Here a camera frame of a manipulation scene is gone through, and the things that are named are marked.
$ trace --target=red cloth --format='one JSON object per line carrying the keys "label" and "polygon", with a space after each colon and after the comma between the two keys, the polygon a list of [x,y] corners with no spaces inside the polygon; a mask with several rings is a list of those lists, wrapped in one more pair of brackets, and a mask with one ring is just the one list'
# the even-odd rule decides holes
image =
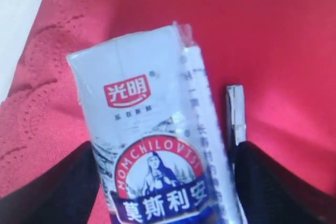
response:
{"label": "red cloth", "polygon": [[[66,54],[173,20],[194,28],[220,119],[242,83],[249,140],[336,196],[335,17],[334,0],[43,0],[0,107],[0,197],[89,138]],[[100,193],[89,223],[108,222]]]}

